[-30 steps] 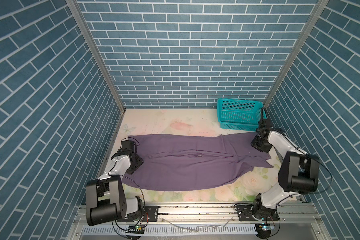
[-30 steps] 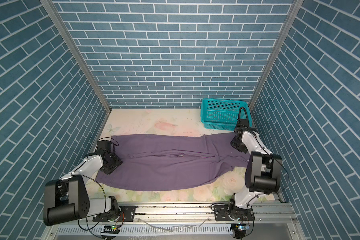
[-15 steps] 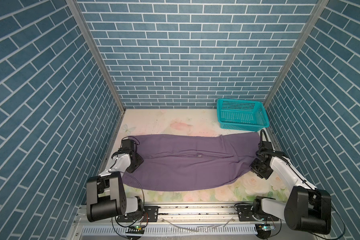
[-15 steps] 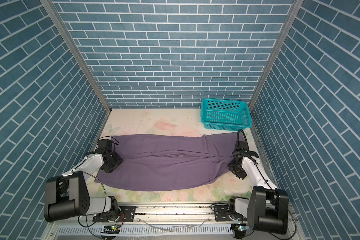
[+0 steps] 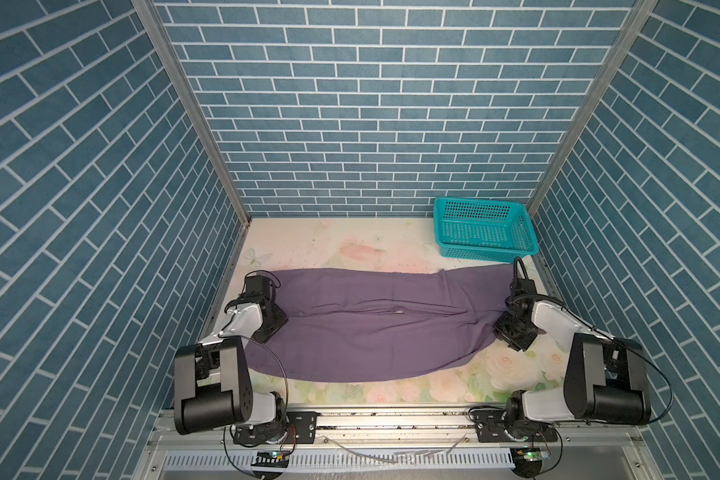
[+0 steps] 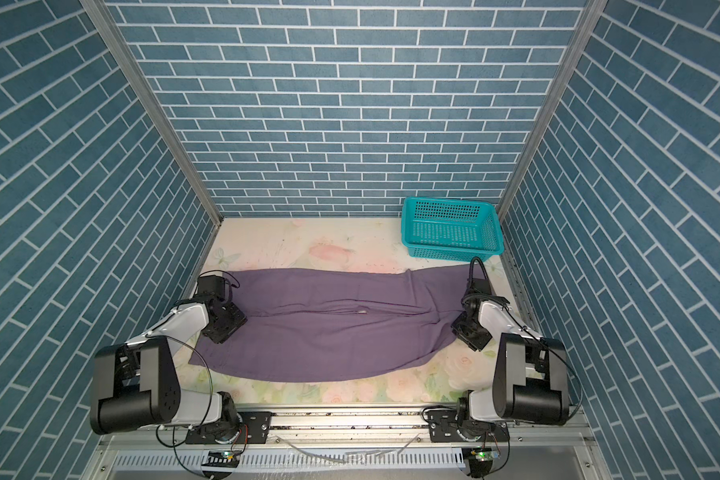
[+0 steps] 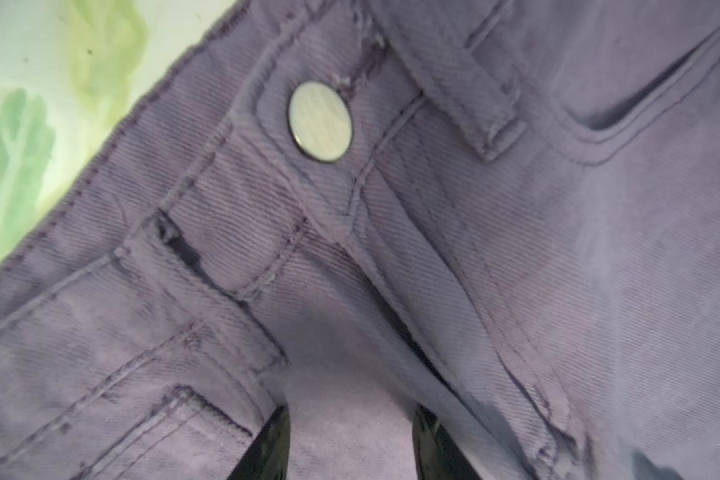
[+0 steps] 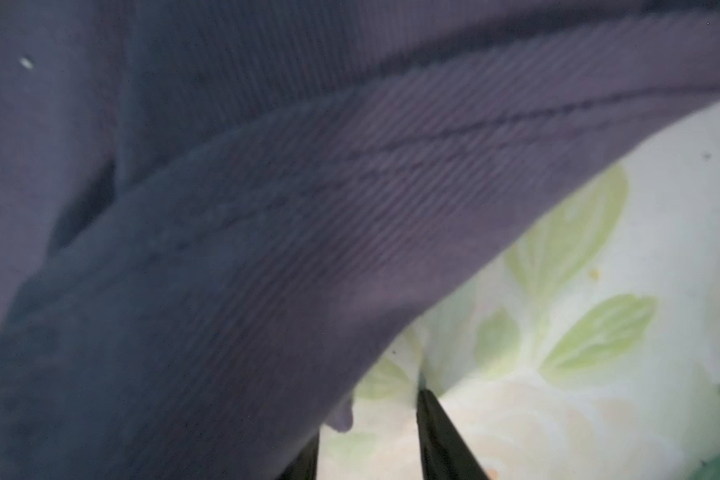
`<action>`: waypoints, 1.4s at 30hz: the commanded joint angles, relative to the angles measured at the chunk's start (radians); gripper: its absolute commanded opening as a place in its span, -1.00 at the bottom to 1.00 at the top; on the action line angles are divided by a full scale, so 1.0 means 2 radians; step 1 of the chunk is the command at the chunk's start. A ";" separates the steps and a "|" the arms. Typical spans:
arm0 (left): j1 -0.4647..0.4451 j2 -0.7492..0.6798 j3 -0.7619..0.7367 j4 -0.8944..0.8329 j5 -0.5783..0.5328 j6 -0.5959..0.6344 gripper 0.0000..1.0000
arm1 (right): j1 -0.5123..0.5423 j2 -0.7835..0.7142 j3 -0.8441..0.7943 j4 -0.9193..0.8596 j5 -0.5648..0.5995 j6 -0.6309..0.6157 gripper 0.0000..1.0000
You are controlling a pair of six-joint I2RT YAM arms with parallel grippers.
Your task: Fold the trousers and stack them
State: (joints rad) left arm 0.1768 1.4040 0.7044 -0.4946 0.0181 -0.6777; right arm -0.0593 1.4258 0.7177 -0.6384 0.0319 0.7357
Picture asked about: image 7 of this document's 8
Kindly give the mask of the purple trousers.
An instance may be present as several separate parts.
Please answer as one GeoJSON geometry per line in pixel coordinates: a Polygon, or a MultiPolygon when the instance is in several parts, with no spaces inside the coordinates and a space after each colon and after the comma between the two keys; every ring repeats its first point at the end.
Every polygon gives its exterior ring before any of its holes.
{"type": "Polygon", "coordinates": [[[0,479],[720,479],[720,1],[244,1],[0,265],[0,479]]]}

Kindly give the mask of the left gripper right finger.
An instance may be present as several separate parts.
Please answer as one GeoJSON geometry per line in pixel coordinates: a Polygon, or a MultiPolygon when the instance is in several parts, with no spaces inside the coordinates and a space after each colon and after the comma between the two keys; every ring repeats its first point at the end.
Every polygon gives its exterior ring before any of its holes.
{"type": "Polygon", "coordinates": [[[415,411],[412,438],[419,480],[480,480],[440,420],[423,406],[415,411]]]}

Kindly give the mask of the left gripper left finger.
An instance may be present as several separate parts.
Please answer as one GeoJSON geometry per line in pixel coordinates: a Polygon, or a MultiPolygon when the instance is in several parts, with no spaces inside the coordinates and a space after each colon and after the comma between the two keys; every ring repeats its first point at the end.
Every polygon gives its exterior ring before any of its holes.
{"type": "Polygon", "coordinates": [[[290,452],[290,417],[286,406],[278,407],[228,480],[286,480],[290,452]]]}

